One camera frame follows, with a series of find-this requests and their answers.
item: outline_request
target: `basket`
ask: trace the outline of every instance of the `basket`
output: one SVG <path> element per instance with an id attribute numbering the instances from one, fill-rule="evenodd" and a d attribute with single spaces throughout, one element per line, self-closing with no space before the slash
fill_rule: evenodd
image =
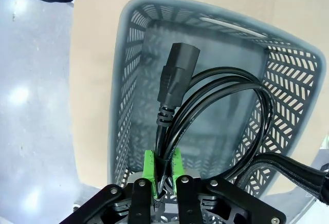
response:
<path id="1" fill-rule="evenodd" d="M 276 112 L 260 152 L 289 155 L 324 79 L 325 59 L 317 48 L 220 7 L 190 0 L 132 0 L 121 14 L 115 49 L 109 183 L 124 183 L 129 172 L 142 171 L 144 151 L 154 149 L 160 74 L 171 45 L 179 42 L 200 49 L 194 74 L 231 66 L 262 80 L 275 97 Z M 216 102 L 182 137 L 184 166 L 198 170 L 202 178 L 219 174 L 243 156 L 259 125 L 260 104 L 252 90 Z M 270 169 L 256 171 L 246 191 L 259 197 L 274 174 Z"/>

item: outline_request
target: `cable strain relief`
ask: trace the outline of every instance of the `cable strain relief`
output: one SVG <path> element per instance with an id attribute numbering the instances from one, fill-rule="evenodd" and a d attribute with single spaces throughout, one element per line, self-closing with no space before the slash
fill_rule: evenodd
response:
<path id="1" fill-rule="evenodd" d="M 159 108 L 158 118 L 156 120 L 157 125 L 163 127 L 169 127 L 174 118 L 175 107 L 161 105 Z"/>

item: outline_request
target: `bolt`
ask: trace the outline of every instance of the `bolt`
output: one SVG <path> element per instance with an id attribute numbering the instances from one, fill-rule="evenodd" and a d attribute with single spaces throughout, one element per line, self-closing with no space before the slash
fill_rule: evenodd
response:
<path id="1" fill-rule="evenodd" d="M 188 177 L 183 177 L 183 178 L 181 179 L 181 181 L 182 181 L 183 183 L 187 183 L 187 182 L 189 182 L 189 178 L 188 178 Z"/>
<path id="2" fill-rule="evenodd" d="M 145 181 L 144 180 L 141 180 L 138 184 L 139 184 L 139 186 L 144 186 L 145 185 Z"/>
<path id="3" fill-rule="evenodd" d="M 213 180 L 210 181 L 210 185 L 211 186 L 217 186 L 218 185 L 218 182 L 213 179 Z"/>
<path id="4" fill-rule="evenodd" d="M 280 219 L 278 219 L 277 217 L 274 217 L 274 218 L 272 218 L 271 223 L 272 224 L 279 224 L 280 223 Z"/>
<path id="5" fill-rule="evenodd" d="M 118 192 L 118 189 L 116 189 L 116 188 L 112 188 L 112 189 L 111 189 L 111 193 L 112 193 L 112 194 L 116 194 L 117 192 Z"/>

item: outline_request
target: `gray floor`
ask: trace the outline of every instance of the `gray floor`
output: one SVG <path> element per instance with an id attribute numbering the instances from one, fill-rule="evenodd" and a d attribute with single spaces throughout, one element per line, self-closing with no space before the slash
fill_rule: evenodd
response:
<path id="1" fill-rule="evenodd" d="M 68 106 L 73 8 L 0 0 L 0 216 L 58 223 L 80 184 Z"/>

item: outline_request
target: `black cable bundle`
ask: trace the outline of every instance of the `black cable bundle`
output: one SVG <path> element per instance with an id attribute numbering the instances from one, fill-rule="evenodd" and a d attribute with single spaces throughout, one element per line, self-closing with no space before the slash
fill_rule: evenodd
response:
<path id="1" fill-rule="evenodd" d="M 190 82 L 189 88 L 199 83 L 205 78 L 217 74 L 233 74 L 233 76 L 222 77 L 216 79 L 199 90 L 197 90 L 191 97 L 182 105 L 174 116 L 171 125 L 168 127 L 158 126 L 157 130 L 157 146 L 156 154 L 165 161 L 163 173 L 161 176 L 159 192 L 162 191 L 166 179 L 166 171 L 170 165 L 172 155 L 177 147 L 182 136 L 192 124 L 192 122 L 204 111 L 208 106 L 214 102 L 226 97 L 230 94 L 253 89 L 260 102 L 261 109 L 261 123 L 258 134 L 245 155 L 232 168 L 220 174 L 221 177 L 229 180 L 239 175 L 250 164 L 252 158 L 259 150 L 260 145 L 265 140 L 270 130 L 273 114 L 274 114 L 274 100 L 270 91 L 256 78 L 254 75 L 242 69 L 234 67 L 217 67 L 203 71 L 195 75 Z M 224 84 L 230 84 L 214 93 L 207 95 L 214 88 L 218 88 Z"/>

